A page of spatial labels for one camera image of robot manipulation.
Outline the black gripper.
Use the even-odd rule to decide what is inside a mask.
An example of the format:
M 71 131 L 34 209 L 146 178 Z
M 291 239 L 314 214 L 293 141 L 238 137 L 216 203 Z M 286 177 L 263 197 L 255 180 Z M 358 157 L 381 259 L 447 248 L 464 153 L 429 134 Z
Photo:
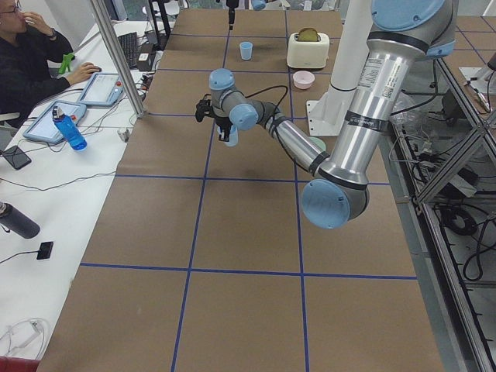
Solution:
M 219 141 L 229 141 L 229 134 L 232 132 L 233 124 L 229 118 L 215 119 L 216 129 L 219 134 Z
M 229 30 L 233 30 L 236 20 L 236 9 L 238 8 L 238 0 L 226 0 L 226 6 L 228 9 Z

